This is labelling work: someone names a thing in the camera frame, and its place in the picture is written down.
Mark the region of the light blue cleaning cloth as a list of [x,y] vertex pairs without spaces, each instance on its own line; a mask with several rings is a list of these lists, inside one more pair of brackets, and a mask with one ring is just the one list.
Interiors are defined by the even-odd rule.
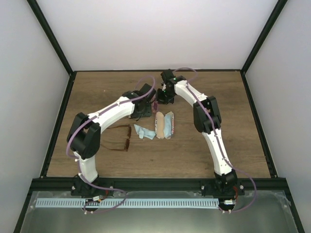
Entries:
[[169,138],[172,135],[172,116],[170,114],[164,116],[164,123],[164,137]]

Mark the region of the tan glasses case striped trim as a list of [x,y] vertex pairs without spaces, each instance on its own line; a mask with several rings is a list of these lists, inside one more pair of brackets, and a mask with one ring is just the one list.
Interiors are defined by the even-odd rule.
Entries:
[[164,137],[164,115],[162,112],[156,112],[155,114],[155,135],[159,139],[171,139],[174,134],[174,113],[172,111],[168,112],[172,116],[172,135],[169,138]]

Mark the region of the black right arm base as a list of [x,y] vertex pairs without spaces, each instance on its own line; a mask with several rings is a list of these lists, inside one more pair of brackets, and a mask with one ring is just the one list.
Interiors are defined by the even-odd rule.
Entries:
[[200,181],[201,193],[203,196],[213,196],[215,198],[234,198],[236,194],[238,196],[244,196],[245,192],[240,189],[241,183],[239,183],[236,171],[230,170],[227,174],[219,175],[214,172],[215,178],[205,179]]

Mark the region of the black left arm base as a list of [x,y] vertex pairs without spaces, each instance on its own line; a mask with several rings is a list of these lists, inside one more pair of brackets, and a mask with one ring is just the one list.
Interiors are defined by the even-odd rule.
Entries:
[[[93,185],[110,188],[111,186],[114,186],[114,180],[113,179],[106,179],[97,177],[93,182]],[[100,196],[100,195],[112,195],[112,191],[106,191],[102,189],[97,189],[84,181],[77,175],[73,177],[73,185],[75,189],[71,190],[72,196],[81,196],[81,197],[94,197],[94,196]]]

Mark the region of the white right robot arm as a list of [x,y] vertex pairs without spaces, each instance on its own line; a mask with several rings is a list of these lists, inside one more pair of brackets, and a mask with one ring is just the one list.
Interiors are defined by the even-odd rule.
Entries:
[[214,163],[216,191],[223,196],[233,190],[237,180],[222,140],[221,114],[214,96],[200,93],[183,76],[176,77],[171,71],[161,73],[162,88],[157,90],[156,100],[160,104],[174,103],[174,97],[180,96],[193,108],[194,126],[205,138]]

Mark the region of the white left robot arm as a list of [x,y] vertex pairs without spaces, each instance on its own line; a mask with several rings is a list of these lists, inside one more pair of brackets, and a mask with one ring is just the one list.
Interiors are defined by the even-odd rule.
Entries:
[[155,92],[153,88],[146,93],[128,91],[97,112],[75,116],[67,136],[66,154],[78,162],[78,176],[84,181],[82,190],[88,196],[99,192],[99,183],[95,181],[98,178],[95,155],[101,146],[101,134],[116,121],[132,115],[139,104],[151,100]]

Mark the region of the brown sunglasses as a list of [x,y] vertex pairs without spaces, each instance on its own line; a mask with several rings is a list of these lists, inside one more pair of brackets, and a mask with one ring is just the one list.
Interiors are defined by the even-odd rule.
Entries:
[[112,151],[128,151],[132,127],[130,124],[110,126],[101,135],[101,147]]

